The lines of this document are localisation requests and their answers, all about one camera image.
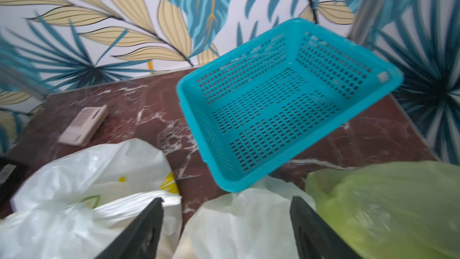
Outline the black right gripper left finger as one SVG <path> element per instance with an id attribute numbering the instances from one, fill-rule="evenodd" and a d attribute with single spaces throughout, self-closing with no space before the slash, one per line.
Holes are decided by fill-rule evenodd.
<path id="1" fill-rule="evenodd" d="M 154 259 L 164 219 L 162 203 L 154 199 L 97 258 Z"/>

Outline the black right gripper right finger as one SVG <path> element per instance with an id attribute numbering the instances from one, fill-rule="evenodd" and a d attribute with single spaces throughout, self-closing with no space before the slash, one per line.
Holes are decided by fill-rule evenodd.
<path id="1" fill-rule="evenodd" d="M 304 199 L 294 196 L 289 211 L 299 258 L 360 258 Z"/>

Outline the white lemon plastic bag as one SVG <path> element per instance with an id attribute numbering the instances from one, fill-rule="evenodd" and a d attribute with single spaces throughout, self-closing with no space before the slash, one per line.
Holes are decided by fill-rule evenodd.
<path id="1" fill-rule="evenodd" d="M 250 188 L 206 201 L 186 223 L 175 259 L 297 259 L 290 217 L 291 182 L 266 176 Z"/>

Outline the green avocado plastic bag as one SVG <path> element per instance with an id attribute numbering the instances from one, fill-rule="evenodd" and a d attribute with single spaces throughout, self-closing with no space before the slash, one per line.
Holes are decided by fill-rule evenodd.
<path id="1" fill-rule="evenodd" d="M 310 173 L 321 218 L 364 259 L 457 259 L 460 169 L 436 161 Z"/>

